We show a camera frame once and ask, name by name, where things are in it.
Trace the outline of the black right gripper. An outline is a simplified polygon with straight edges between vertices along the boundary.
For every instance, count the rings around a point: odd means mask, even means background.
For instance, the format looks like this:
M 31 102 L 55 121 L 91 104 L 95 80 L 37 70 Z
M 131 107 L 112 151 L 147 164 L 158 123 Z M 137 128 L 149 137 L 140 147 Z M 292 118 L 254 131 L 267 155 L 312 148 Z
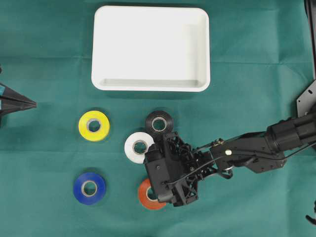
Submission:
M 177 132 L 171 132 L 162 136 L 162 145 L 164 153 L 170 151 L 172 159 L 178 160 L 184 170 L 179 179 L 168 183 L 174 185 L 174 191 L 177 192 L 177 202 L 172 203 L 173 206 L 188 205 L 198 200 L 198 182 L 216 171 L 210 148 L 216 146 L 217 141 L 193 148 Z

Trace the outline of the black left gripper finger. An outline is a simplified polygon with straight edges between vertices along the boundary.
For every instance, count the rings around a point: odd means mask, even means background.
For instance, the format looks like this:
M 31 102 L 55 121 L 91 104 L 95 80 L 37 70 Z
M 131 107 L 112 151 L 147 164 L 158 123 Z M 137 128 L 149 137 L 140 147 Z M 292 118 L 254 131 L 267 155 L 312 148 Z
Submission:
M 14 101 L 14 100 L 1 100 L 0 101 L 0 119 L 2 120 L 2 117 L 18 112 L 18 111 L 24 111 L 32 108 L 36 108 L 36 103 L 26 103 L 22 101 Z
M 11 88 L 5 86 L 4 84 L 0 84 L 0 98 L 8 99 L 12 101 L 19 101 L 28 104 L 34 104 L 35 102 L 28 97 L 19 94 L 18 92 L 12 90 Z

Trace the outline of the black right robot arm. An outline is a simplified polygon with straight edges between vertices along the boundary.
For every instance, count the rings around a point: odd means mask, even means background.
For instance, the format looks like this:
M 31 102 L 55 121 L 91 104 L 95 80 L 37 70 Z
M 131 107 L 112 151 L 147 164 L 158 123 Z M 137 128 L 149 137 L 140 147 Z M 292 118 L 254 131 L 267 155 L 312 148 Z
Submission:
M 174 206 L 187 205 L 198 198 L 198 182 L 208 176 L 233 176 L 233 168 L 246 167 L 255 173 L 282 168 L 289 156 L 285 151 L 298 152 L 316 143 L 316 115 L 289 118 L 273 124 L 263 132 L 246 133 L 229 140 L 216 140 L 193 149 L 177 133 L 164 139 L 164 157 L 179 164 L 169 164 L 170 179 L 164 182 L 161 202 Z

